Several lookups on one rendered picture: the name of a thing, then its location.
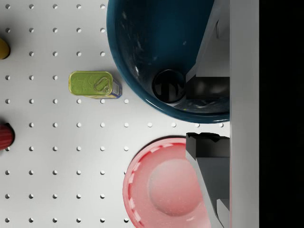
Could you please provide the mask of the red mug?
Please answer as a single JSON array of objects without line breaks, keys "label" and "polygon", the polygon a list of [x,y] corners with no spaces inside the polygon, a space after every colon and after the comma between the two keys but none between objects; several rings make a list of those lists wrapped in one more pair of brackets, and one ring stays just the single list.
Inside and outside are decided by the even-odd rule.
[{"label": "red mug", "polygon": [[15,140],[15,132],[9,123],[0,124],[0,151],[10,147]]}]

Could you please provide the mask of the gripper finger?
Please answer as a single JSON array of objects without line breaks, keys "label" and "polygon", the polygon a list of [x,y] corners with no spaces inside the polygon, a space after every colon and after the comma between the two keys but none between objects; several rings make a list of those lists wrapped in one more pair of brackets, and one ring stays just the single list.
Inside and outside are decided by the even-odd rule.
[{"label": "gripper finger", "polygon": [[230,95],[230,0],[214,0],[194,66],[186,74],[187,91],[202,99]]},{"label": "gripper finger", "polygon": [[211,228],[229,228],[230,139],[215,133],[187,133],[186,158],[196,172]]}]

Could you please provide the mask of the yellow mug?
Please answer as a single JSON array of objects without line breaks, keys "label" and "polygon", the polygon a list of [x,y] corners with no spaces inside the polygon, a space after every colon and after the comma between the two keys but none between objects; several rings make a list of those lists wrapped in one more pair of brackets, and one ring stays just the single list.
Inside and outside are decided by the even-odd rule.
[{"label": "yellow mug", "polygon": [[7,58],[10,55],[10,47],[6,41],[0,38],[0,60]]}]

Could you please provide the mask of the flat-sided can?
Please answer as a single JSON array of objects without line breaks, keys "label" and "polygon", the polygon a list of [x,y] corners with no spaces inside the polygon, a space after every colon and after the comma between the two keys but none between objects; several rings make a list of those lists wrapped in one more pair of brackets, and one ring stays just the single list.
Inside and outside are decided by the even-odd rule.
[{"label": "flat-sided can", "polygon": [[122,95],[122,86],[107,71],[74,71],[68,89],[73,95],[93,99],[117,99]]}]

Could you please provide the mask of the dark blue mug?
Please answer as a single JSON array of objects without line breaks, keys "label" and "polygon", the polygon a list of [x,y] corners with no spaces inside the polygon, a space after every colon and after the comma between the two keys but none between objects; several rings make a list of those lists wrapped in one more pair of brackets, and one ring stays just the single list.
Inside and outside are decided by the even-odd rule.
[{"label": "dark blue mug", "polygon": [[111,54],[128,86],[173,118],[227,122],[230,98],[202,99],[187,91],[214,0],[109,0],[106,28]]}]

